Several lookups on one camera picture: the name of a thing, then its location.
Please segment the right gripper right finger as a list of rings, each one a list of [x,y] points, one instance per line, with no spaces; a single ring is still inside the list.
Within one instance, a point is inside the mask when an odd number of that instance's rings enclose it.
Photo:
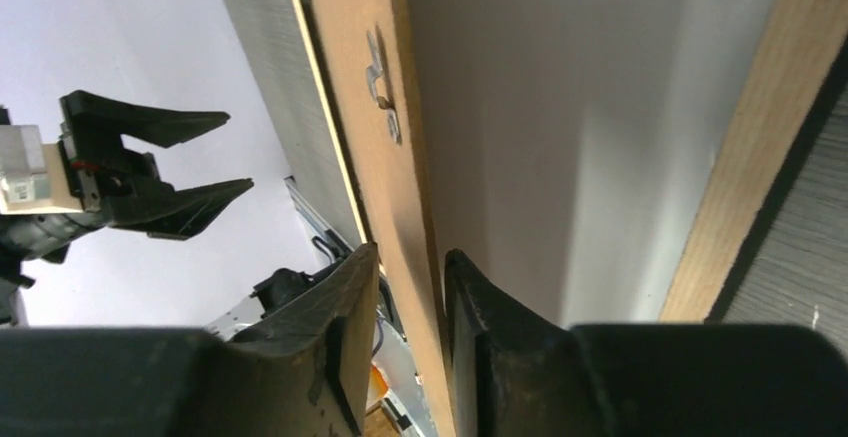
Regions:
[[[843,436],[847,364],[779,324],[564,329],[445,258],[461,436]]]

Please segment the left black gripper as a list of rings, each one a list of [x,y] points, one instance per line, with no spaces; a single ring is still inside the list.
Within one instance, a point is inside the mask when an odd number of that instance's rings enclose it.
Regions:
[[[77,90],[60,98],[60,147],[71,189],[90,213],[114,229],[184,241],[199,235],[238,197],[250,178],[176,190],[161,182],[149,153],[128,149],[125,136],[170,148],[224,126],[223,111],[146,107]]]

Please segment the wooden picture frame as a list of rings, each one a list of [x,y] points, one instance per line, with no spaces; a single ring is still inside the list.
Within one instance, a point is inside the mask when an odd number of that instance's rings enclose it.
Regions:
[[[336,148],[344,155],[348,192],[357,207],[355,232],[372,239],[311,0],[295,1],[310,39],[309,54],[323,80]],[[695,322],[706,317],[846,34],[847,0],[773,1],[657,319]]]

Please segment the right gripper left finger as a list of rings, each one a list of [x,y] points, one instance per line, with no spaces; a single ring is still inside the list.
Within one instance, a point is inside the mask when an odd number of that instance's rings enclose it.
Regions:
[[[364,254],[371,287],[375,243]],[[314,349],[230,342],[201,328],[17,328],[1,333],[5,436],[359,436],[374,325],[344,412]]]

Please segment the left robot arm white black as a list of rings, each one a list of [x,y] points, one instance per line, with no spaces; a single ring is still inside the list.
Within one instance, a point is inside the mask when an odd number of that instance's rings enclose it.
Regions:
[[[147,107],[76,90],[59,100],[57,142],[1,110],[1,324],[23,320],[21,290],[34,285],[22,265],[65,261],[71,244],[104,228],[184,241],[202,233],[250,178],[177,190],[151,153],[125,147],[134,137],[171,148],[224,126],[223,111]]]

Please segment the brown backing board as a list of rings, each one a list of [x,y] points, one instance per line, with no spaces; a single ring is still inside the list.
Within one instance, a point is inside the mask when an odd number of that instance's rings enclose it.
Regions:
[[[456,434],[407,0],[311,0],[371,238],[438,433]]]

